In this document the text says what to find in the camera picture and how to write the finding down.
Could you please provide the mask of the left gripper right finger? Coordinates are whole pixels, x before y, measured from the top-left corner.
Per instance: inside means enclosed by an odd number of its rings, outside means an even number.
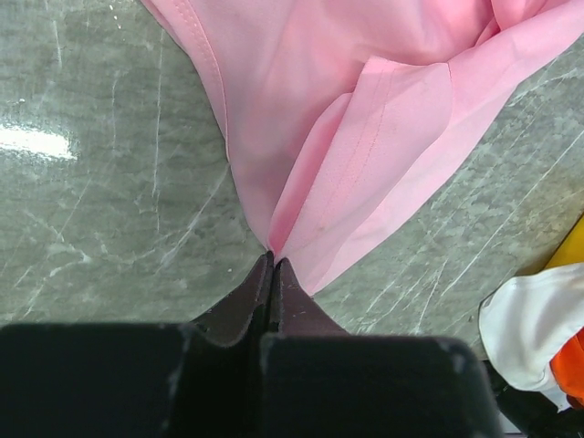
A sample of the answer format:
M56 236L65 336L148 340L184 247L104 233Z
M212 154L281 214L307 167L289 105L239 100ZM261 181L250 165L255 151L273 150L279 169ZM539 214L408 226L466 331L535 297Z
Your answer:
M287 258L276 265L272 278L268 330L293 337L349 335L302 288Z

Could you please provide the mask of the pink t shirt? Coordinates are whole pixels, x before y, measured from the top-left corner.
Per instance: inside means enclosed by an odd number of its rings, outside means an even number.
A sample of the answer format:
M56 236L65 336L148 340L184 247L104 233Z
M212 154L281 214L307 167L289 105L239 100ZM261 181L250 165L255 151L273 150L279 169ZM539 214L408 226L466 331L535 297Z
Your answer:
M460 167L580 1L149 1L193 62L246 220L315 293Z

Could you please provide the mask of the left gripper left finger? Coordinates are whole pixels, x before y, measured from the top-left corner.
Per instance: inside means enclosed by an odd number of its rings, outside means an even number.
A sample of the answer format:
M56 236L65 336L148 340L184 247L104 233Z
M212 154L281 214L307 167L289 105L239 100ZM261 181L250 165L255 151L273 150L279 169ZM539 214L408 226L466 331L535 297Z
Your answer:
M251 349L266 330L274 256L261 255L243 282L191 322L191 348Z

